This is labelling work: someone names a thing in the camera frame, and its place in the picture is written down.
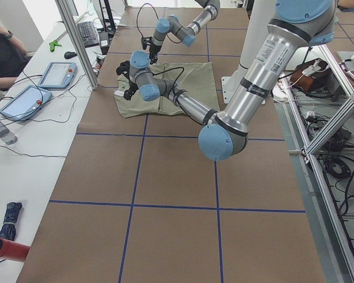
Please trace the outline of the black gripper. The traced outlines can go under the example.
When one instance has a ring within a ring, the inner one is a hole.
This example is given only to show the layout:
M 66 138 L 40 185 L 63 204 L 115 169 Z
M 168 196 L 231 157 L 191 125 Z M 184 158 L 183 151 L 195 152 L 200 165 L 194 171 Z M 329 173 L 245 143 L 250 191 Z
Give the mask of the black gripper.
M 138 86 L 130 80 L 130 62 L 129 60 L 123 61 L 116 69 L 116 74 L 119 76 L 117 78 L 118 86 L 124 91 L 124 99 L 130 101 L 137 90 Z
M 149 48 L 149 64 L 155 64 L 158 61 L 158 54 L 161 49 L 160 45 L 155 43 L 153 37 L 142 37 L 141 38 L 142 49 L 146 50 Z

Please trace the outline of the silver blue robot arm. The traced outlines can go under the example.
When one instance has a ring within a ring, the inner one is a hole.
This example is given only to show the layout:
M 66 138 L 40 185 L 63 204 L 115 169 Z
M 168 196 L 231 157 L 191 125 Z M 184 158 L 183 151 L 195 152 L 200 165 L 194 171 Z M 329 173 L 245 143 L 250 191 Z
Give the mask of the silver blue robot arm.
M 294 53 L 299 48 L 332 40 L 337 3 L 275 1 L 263 43 L 223 111 L 209 108 L 191 97 L 177 82 L 157 78 L 150 69 L 168 34 L 189 46 L 201 28 L 217 18 L 219 1 L 201 1 L 200 5 L 202 12 L 187 27 L 182 26 L 175 15 L 159 19 L 154 34 L 142 40 L 143 49 L 133 52 L 130 60 L 122 62 L 116 72 L 128 80 L 129 88 L 124 92 L 126 100 L 136 93 L 145 101 L 166 97 L 202 125 L 198 143 L 203 154 L 211 160 L 225 160 L 245 148 L 250 120 Z
M 154 64 L 158 60 L 158 54 L 162 49 L 165 38 L 169 34 L 173 34 L 181 43 L 190 47 L 197 34 L 210 21 L 217 18 L 221 8 L 220 1 L 196 1 L 203 11 L 186 27 L 184 27 L 177 15 L 170 15 L 166 18 L 160 18 L 157 21 L 155 31 L 151 37 L 142 36 L 142 48 L 145 50 L 149 46 L 150 64 Z

